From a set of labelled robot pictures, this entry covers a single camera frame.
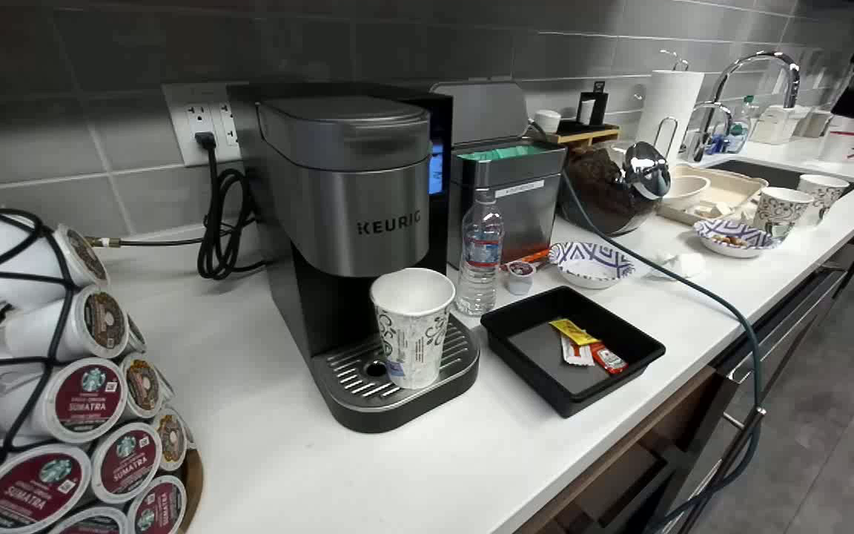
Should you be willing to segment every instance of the plate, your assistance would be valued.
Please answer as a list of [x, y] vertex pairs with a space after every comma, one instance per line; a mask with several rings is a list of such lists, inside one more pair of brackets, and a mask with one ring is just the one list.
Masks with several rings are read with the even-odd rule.
[[635, 264], [627, 254], [615, 253], [604, 244], [553, 244], [549, 250], [549, 260], [572, 281], [592, 290], [601, 290], [618, 278], [626, 278]]
[[771, 250], [776, 239], [741, 220], [701, 220], [694, 224], [700, 239], [728, 257], [758, 257], [765, 250]]

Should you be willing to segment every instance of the gray tile backsplash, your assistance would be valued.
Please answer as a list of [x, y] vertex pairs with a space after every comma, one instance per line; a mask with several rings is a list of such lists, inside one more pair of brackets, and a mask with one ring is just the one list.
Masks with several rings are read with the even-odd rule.
[[[96, 233], [194, 223], [206, 183], [179, 167], [163, 82], [516, 76], [526, 109], [572, 109], [601, 76], [627, 135], [648, 72], [670, 64], [660, 46], [709, 72], [704, 95], [756, 46], [839, 72], [854, 3], [0, 0], [3, 198]], [[741, 72], [725, 95], [767, 92], [765, 72]]]

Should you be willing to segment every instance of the electrical outlet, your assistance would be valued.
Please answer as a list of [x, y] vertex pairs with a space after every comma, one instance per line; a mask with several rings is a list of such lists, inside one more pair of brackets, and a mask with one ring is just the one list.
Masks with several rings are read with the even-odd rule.
[[171, 130], [177, 135], [187, 167], [206, 164], [194, 132], [209, 130], [217, 140], [217, 159], [239, 159], [237, 125], [220, 82], [163, 86]]

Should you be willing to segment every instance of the white countertop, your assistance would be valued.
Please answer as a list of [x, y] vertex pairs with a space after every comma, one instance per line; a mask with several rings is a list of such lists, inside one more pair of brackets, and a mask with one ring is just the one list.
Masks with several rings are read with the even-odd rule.
[[[816, 150], [813, 143], [750, 144], [743, 159], [804, 167]], [[854, 164], [826, 173], [854, 177]], [[561, 223], [553, 239], [574, 233]], [[758, 318], [854, 233], [854, 193], [758, 260], [695, 253], [684, 233], [684, 224], [648, 220], [621, 244], [687, 253], [694, 281]], [[738, 336], [728, 313], [687, 288], [632, 276], [583, 294], [667, 345], [635, 382], [561, 419], [482, 352], [463, 397], [368, 435], [328, 416], [265, 276], [212, 284], [191, 272], [191, 257], [194, 250], [102, 253], [113, 290], [138, 319], [202, 448], [194, 534], [513, 531]], [[535, 290], [550, 284], [561, 278], [546, 269]]]

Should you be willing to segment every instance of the keurig coffee maker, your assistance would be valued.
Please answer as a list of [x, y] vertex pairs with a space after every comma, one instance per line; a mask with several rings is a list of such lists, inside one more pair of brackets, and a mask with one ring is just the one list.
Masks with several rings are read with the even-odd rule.
[[239, 140], [254, 201], [291, 239], [270, 266], [273, 300], [331, 416], [392, 429], [466, 391], [478, 349], [458, 319], [435, 386], [387, 382], [368, 294], [380, 272], [443, 264], [430, 257], [430, 229], [443, 229], [430, 204], [430, 112], [360, 92], [291, 95], [254, 100], [251, 127]]

